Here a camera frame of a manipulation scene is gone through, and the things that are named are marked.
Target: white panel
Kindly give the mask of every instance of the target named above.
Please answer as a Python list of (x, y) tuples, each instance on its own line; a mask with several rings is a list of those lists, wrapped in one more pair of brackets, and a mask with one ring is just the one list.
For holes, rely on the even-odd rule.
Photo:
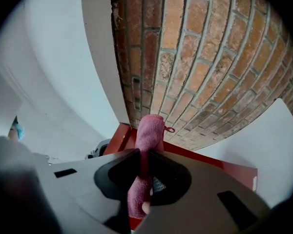
[(81, 0), (25, 0), (25, 10), (30, 41), (52, 86), (85, 122), (111, 138), (119, 122), (91, 58)]
[(84, 27), (102, 87), (119, 122), (129, 123), (117, 70), (111, 0), (82, 0)]
[(196, 153), (256, 167), (256, 192), (271, 207), (293, 191), (293, 117), (281, 99), (241, 131)]

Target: pink cloth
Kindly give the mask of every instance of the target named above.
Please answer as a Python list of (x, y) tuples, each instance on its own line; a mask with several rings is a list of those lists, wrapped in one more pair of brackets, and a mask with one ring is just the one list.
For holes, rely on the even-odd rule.
[(150, 149), (163, 151), (165, 127), (163, 117), (147, 115), (140, 121), (136, 148), (140, 149), (140, 174), (136, 177), (127, 194), (128, 213), (130, 217), (142, 219), (146, 216), (142, 210), (143, 202), (150, 202), (150, 189), (152, 180), (148, 175), (147, 155)]

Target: mortar line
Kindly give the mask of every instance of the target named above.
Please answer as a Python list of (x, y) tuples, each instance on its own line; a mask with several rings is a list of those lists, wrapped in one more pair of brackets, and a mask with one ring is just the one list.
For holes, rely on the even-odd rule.
[[(208, 11), (208, 17), (207, 17), (208, 21), (207, 22), (209, 22), (209, 18), (210, 18), (210, 15), (211, 15), (211, 8), (212, 8), (212, 2), (209, 4), (209, 11)], [(211, 77), (213, 71), (215, 70), (215, 68), (216, 68), (216, 66), (217, 66), (217, 64), (218, 64), (218, 62), (219, 62), (219, 60), (221, 58), (221, 55), (223, 53), (223, 47), (226, 45), (227, 38), (228, 38), (228, 36), (230, 34), (230, 31), (231, 31), (231, 28), (232, 28), (232, 23), (233, 23), (233, 18), (234, 18), (234, 14), (233, 14), (234, 9), (235, 9), (235, 0), (230, 0), (230, 8), (229, 8), (229, 12), (228, 12), (229, 13), (228, 21), (227, 21), (227, 25), (226, 25), (226, 28), (225, 28), (225, 31), (224, 31), (224, 34), (223, 34), (221, 44), (219, 45), (217, 55), (216, 55), (216, 57), (214, 59), (214, 62), (212, 63), (212, 66), (209, 68), (209, 71), (206, 74), (201, 86), (199, 87), (198, 91), (196, 92), (196, 95), (192, 98), (191, 102), (189, 103), (189, 105), (186, 107), (185, 110), (187, 110), (192, 105), (192, 103), (199, 97), (199, 95), (201, 94), (202, 90), (205, 88), (205, 85), (207, 84), (209, 78)], [(202, 39), (201, 39), (201, 43), (200, 43), (200, 47), (199, 47), (199, 50), (198, 50), (198, 53), (197, 53), (196, 60), (198, 60), (198, 57), (201, 55), (201, 52), (202, 52), (202, 49), (203, 49), (203, 43), (202, 42), (205, 39), (207, 29), (208, 29), (208, 23), (207, 24), (205, 23), (204, 30), (203, 30), (203, 33), (202, 33), (202, 36), (204, 36), (204, 37), (202, 37)], [(201, 110), (204, 108), (204, 105), (200, 109), (197, 108), (195, 105), (192, 105), (196, 109), (198, 109), (198, 112), (188, 121), (188, 123), (191, 122), (191, 120), (193, 118), (195, 118), (197, 115), (199, 115), (201, 113)]]
[[(287, 66), (287, 70), (283, 73), (282, 77), (280, 78), (280, 80), (278, 81), (278, 83), (276, 84), (275, 86), (275, 89), (273, 89), (266, 97), (265, 97), (265, 100), (270, 96), (272, 95), (272, 93), (276, 90), (276, 88), (279, 86), (281, 80), (284, 78), (285, 74), (287, 73), (288, 69), (290, 68), (290, 65), (291, 65), (291, 62), (292, 62), (293, 59), (291, 59), (291, 61), (289, 62), (288, 66)], [(291, 79), (289, 78), (288, 82), (286, 83), (286, 85), (284, 86), (284, 88), (286, 88), (289, 83), (290, 83)]]
[[(287, 53), (287, 49), (288, 49), (289, 45), (290, 45), (290, 38), (288, 38), (288, 40), (287, 40), (287, 42), (286, 42), (286, 44), (285, 44), (285, 48), (284, 48), (284, 50), (283, 50), (284, 53), (283, 53), (283, 55), (281, 56), (281, 59), (278, 61), (277, 65), (276, 65), (277, 68), (275, 69), (275, 71), (273, 71), (273, 72), (270, 74), (270, 77), (268, 77), (266, 84), (269, 84), (269, 83), (271, 82), (271, 80), (273, 79), (273, 77), (275, 76), (275, 74), (278, 72), (280, 65), (281, 65), (281, 64), (284, 65), (282, 62), (283, 62), (283, 58), (284, 58), (284, 56), (285, 56), (286, 53)], [(284, 73), (285, 73), (285, 72), (288, 70), (288, 67), (289, 67), (289, 66), (284, 65), (284, 67), (286, 68), (286, 70), (284, 71)]]
[[(263, 104), (263, 103), (265, 103), (264, 101), (275, 91), (275, 89), (273, 89), (270, 93), (268, 93), (268, 95), (264, 98), (264, 100), (263, 100), (263, 102), (261, 103), (261, 104)], [(256, 110), (261, 104), (259, 104), (257, 107), (255, 107), (248, 115), (246, 115), (245, 116), (245, 118), (247, 117), (247, 116), (249, 116), (254, 110)]]
[(124, 15), (125, 15), (125, 36), (126, 36), (126, 54), (127, 54), (127, 63), (128, 63), (128, 69), (129, 69), (129, 77), (130, 77), (130, 81), (129, 81), (129, 87), (130, 87), (130, 91), (131, 91), (131, 97), (132, 97), (132, 105), (134, 110), (136, 110), (135, 107), (135, 97), (134, 97), (134, 93), (133, 93), (133, 88), (132, 88), (132, 73), (131, 73), (131, 61), (130, 61), (130, 44), (129, 44), (129, 36), (128, 36), (128, 20), (127, 20), (127, 0), (123, 0), (124, 2)]
[(144, 57), (145, 57), (145, 0), (142, 0), (141, 4), (141, 56), (140, 56), (140, 112), (141, 112), (141, 118), (143, 117), (142, 115), (142, 101), (143, 101), (143, 81), (144, 81), (144, 76), (143, 76), (143, 71), (145, 68), (144, 64)]
[[(176, 46), (177, 47), (177, 52), (176, 52), (175, 59), (174, 59), (173, 64), (172, 64), (172, 69), (170, 71), (170, 76), (169, 76), (169, 79), (168, 79), (167, 87), (165, 89), (164, 98), (163, 98), (163, 101), (162, 101), (162, 104), (161, 104), (159, 112), (161, 112), (161, 110), (162, 110), (162, 106), (163, 106), (165, 97), (167, 96), (168, 91), (169, 91), (169, 89), (171, 87), (171, 84), (173, 82), (174, 74), (176, 73), (176, 70), (177, 70), (177, 67), (178, 67), (178, 64), (179, 64), (180, 52), (182, 50), (182, 43), (183, 43), (184, 36), (185, 36), (185, 32), (184, 32), (183, 28), (184, 28), (184, 24), (185, 24), (185, 16), (186, 16), (186, 14), (188, 12), (187, 5), (188, 5), (188, 0), (184, 0), (183, 16), (182, 16), (181, 25), (180, 25), (179, 38), (178, 38), (178, 42), (177, 42), (177, 46)], [(171, 109), (169, 115), (167, 116), (166, 121), (168, 120), (173, 108)]]
[[(254, 20), (254, 14), (255, 14), (255, 0), (251, 0), (251, 11), (250, 11), (250, 17), (249, 17), (249, 22), (248, 22), (248, 26), (247, 26), (247, 31), (246, 34), (244, 36), (244, 39), (241, 43), (240, 49), (237, 53), (237, 55), (235, 56), (231, 67), (229, 68), (229, 70), (227, 71), (226, 75), (224, 76), (223, 80), (227, 80), (228, 77), (232, 78), (231, 72), (232, 70), (236, 67), (237, 62), (240, 60), (240, 57), (244, 51), (244, 48), (246, 46), (246, 43), (248, 42), (250, 33), (251, 33), (251, 29), (252, 29), (252, 24), (253, 24), (253, 20)], [(235, 87), (232, 89), (232, 91), (226, 96), (226, 98), (219, 104), (219, 106), (217, 108), (215, 108), (214, 112), (217, 112), (217, 110), (227, 101), (227, 99), (239, 88), (239, 85), (242, 83), (242, 81), (244, 80), (245, 76), (248, 74), (248, 71), (251, 69), (251, 64), (249, 64), (249, 66), (247, 67), (247, 69), (245, 70), (244, 74), (242, 75), (242, 77), (239, 79), (239, 82), (235, 85)], [(215, 92), (211, 95), (211, 97), (215, 94), (217, 94), (219, 92), (219, 90), (222, 88), (222, 86), (218, 86), (218, 88), (215, 90)]]
[(226, 117), (227, 116), (227, 114), (228, 113), (230, 113), (230, 112), (233, 112), (234, 113), (234, 116), (230, 119), (230, 120), (228, 120), (228, 121), (226, 121), (225, 123), (223, 123), (220, 127), (218, 127), (217, 129), (215, 129), (215, 130), (213, 130), (211, 133), (213, 133), (214, 131), (217, 131), (219, 128), (221, 128), (221, 127), (223, 127), (225, 124), (227, 124), (227, 123), (230, 123), (230, 121), (234, 118), (234, 117), (236, 117), (236, 115), (238, 114), (237, 112), (235, 112), (234, 110), (230, 110), (230, 111), (228, 111), (228, 112), (226, 112), (224, 115), (222, 115), (222, 116), (219, 116), (219, 115), (216, 115), (216, 114), (214, 114), (214, 113), (211, 113), (211, 115), (216, 115), (217, 117), (219, 117), (213, 124), (211, 124), (211, 125), (209, 125), (207, 128), (209, 128), (209, 127), (211, 127), (212, 125), (214, 125), (216, 122), (218, 122), (219, 120), (222, 120), (224, 117)]
[[(187, 8), (186, 8), (186, 11), (188, 12), (188, 6), (189, 6), (189, 3), (190, 3), (190, 0), (187, 0)], [(209, 18), (210, 18), (210, 15), (211, 15), (211, 8), (212, 8), (212, 0), (209, 0), (209, 7), (208, 7), (208, 11), (207, 11), (207, 15), (206, 15), (206, 18), (205, 18), (205, 23), (204, 23), (204, 28), (203, 28), (203, 31), (201, 33), (201, 37), (200, 37), (200, 42), (199, 42), (199, 45), (196, 49), (196, 53), (195, 53), (195, 56), (193, 58), (193, 62), (191, 64), (191, 67), (190, 67), (190, 70), (189, 70), (189, 73), (188, 73), (188, 76), (186, 77), (186, 80), (184, 81), (184, 84), (183, 86), (181, 87), (181, 90), (180, 90), (180, 93), (179, 93), (179, 96), (177, 97), (177, 100), (175, 101), (175, 104), (173, 106), (173, 108), (171, 109), (171, 112), (169, 113), (167, 119), (172, 115), (172, 112), (174, 111), (175, 107), (177, 106), (177, 104), (179, 103), (180, 99), (181, 99), (181, 94), (184, 93), (184, 89), (188, 86), (188, 83), (189, 83), (189, 77), (192, 76), (195, 68), (193, 68), (196, 63), (197, 63), (197, 58), (201, 55), (201, 51), (202, 51), (202, 48), (203, 48), (203, 45), (204, 45), (204, 40), (205, 40), (205, 35), (206, 35), (206, 32), (208, 30), (208, 24), (209, 24)], [(184, 16), (184, 22), (188, 19), (188, 14), (186, 14), (186, 16)], [(191, 101), (189, 102), (188, 106), (185, 107), (184, 111), (191, 105), (192, 103), (192, 100), (195, 96), (192, 97)], [(178, 118), (176, 119), (175, 122), (177, 122), (179, 120), (179, 118), (181, 117), (181, 115), (183, 114), (183, 112), (178, 116)]]
[[(172, 49), (167, 49), (167, 48), (162, 48), (162, 43), (163, 43), (163, 35), (164, 35), (164, 24), (165, 24), (165, 19), (166, 19), (166, 16), (165, 16), (165, 9), (166, 9), (166, 0), (162, 0), (162, 16), (161, 16), (161, 29), (160, 29), (160, 32), (159, 32), (159, 46), (158, 46), (158, 56), (157, 56), (157, 64), (156, 64), (156, 67), (155, 67), (155, 75), (154, 75), (154, 81), (153, 81), (153, 93), (151, 93), (151, 104), (150, 104), (150, 110), (152, 109), (152, 105), (153, 105), (153, 97), (154, 97), (154, 92), (155, 92), (155, 85), (156, 85), (156, 78), (158, 76), (158, 73), (160, 72), (160, 65), (161, 65), (161, 52), (169, 52), (169, 53), (172, 53), (172, 54), (175, 54), (176, 51), (175, 50), (172, 50)], [(162, 104), (164, 103), (164, 99), (165, 99), (165, 94), (166, 94), (166, 90), (167, 90), (167, 83), (165, 82), (165, 91), (164, 91), (164, 96), (163, 96), (163, 100), (161, 102), (161, 105), (160, 105), (160, 108), (157, 112), (157, 114), (160, 114), (161, 112), (161, 108), (162, 108)]]

